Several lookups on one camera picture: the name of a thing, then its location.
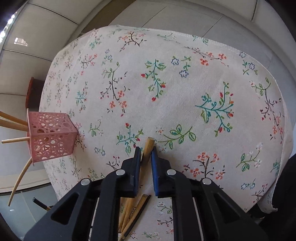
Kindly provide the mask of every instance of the tablecloth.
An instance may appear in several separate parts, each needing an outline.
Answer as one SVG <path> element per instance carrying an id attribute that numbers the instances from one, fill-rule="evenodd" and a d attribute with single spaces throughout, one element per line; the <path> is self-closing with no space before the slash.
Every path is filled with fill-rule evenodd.
<path id="1" fill-rule="evenodd" d="M 276 180 L 292 151 L 278 85 L 246 53 L 171 31 L 109 26 L 61 50 L 40 111 L 66 112 L 79 134 L 73 154 L 44 161 L 58 199 L 82 178 L 104 178 L 156 139 L 159 156 L 188 178 L 211 178 L 248 211 L 271 212 Z M 129 234 L 173 240 L 171 200 L 154 196 Z"/>

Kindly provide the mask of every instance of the pink plastic container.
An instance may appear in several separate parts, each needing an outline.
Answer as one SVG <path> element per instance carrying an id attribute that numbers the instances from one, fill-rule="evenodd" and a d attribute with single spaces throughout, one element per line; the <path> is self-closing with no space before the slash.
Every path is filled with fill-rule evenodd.
<path id="1" fill-rule="evenodd" d="M 66 113 L 28 112 L 33 163 L 70 155 L 78 134 Z"/>

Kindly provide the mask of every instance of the white flower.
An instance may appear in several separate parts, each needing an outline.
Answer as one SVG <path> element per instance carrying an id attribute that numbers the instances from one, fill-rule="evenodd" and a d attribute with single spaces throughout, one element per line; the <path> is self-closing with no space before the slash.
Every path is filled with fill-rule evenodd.
<path id="1" fill-rule="evenodd" d="M 246 57 L 246 54 L 244 52 L 242 52 L 242 51 L 239 52 L 239 55 L 241 56 L 241 58 Z"/>
<path id="2" fill-rule="evenodd" d="M 257 144 L 257 146 L 256 146 L 256 149 L 257 149 L 257 150 L 261 150 L 262 147 L 263 147 L 263 143 L 262 143 L 262 142 L 259 142 L 259 143 Z"/>
<path id="3" fill-rule="evenodd" d="M 181 75 L 181 77 L 185 77 L 185 78 L 187 78 L 187 75 L 189 75 L 189 73 L 186 70 L 180 71 L 179 74 Z"/>
<path id="4" fill-rule="evenodd" d="M 247 187 L 247 185 L 244 183 L 243 185 L 241 185 L 241 189 L 244 190 Z"/>
<path id="5" fill-rule="evenodd" d="M 260 166 L 260 164 L 261 164 L 261 160 L 260 159 L 257 159 L 257 161 L 255 162 L 255 165 L 254 165 L 254 167 L 258 167 L 258 166 Z"/>
<path id="6" fill-rule="evenodd" d="M 174 58 L 172 59 L 172 62 L 171 62 L 173 65 L 179 65 L 179 60 L 176 59 L 176 57 L 174 56 Z"/>
<path id="7" fill-rule="evenodd" d="M 250 67 L 251 70 L 255 69 L 255 65 L 253 63 L 249 63 L 249 67 Z"/>

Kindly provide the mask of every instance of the silver rivet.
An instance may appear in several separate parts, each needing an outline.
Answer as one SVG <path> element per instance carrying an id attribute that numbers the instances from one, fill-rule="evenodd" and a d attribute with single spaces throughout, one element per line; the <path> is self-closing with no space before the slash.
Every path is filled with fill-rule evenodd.
<path id="1" fill-rule="evenodd" d="M 86 185 L 88 185 L 90 182 L 91 182 L 91 181 L 90 181 L 89 179 L 85 178 L 85 179 L 82 179 L 82 180 L 81 180 L 81 185 L 82 185 L 82 186 L 86 186 Z"/>
<path id="2" fill-rule="evenodd" d="M 116 175 L 118 175 L 118 176 L 122 176 L 122 175 L 124 175 L 125 174 L 125 170 L 123 170 L 123 169 L 118 169 L 117 171 L 116 171 Z"/>
<path id="3" fill-rule="evenodd" d="M 206 177 L 202 180 L 202 183 L 205 185 L 210 185 L 212 183 L 212 180 Z"/>
<path id="4" fill-rule="evenodd" d="M 167 170 L 167 174 L 170 175 L 170 176 L 173 176 L 173 175 L 176 174 L 176 170 L 174 170 L 174 169 L 169 169 L 169 170 Z"/>

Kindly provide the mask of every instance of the tile floor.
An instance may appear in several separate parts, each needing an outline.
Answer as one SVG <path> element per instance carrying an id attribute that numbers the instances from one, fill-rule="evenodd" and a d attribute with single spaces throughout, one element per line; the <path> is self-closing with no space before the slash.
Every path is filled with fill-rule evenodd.
<path id="1" fill-rule="evenodd" d="M 7 206 L 9 195 L 0 196 L 0 213 L 11 230 L 21 240 L 27 231 L 46 213 L 44 209 L 33 203 L 34 197 L 48 206 L 57 202 L 57 197 L 51 185 L 15 194 L 10 207 Z"/>
<path id="2" fill-rule="evenodd" d="M 204 6 L 183 0 L 136 0 L 110 25 L 158 28 L 197 35 L 239 49 L 262 63 L 275 77 L 294 126 L 296 81 L 273 51 L 236 21 Z"/>

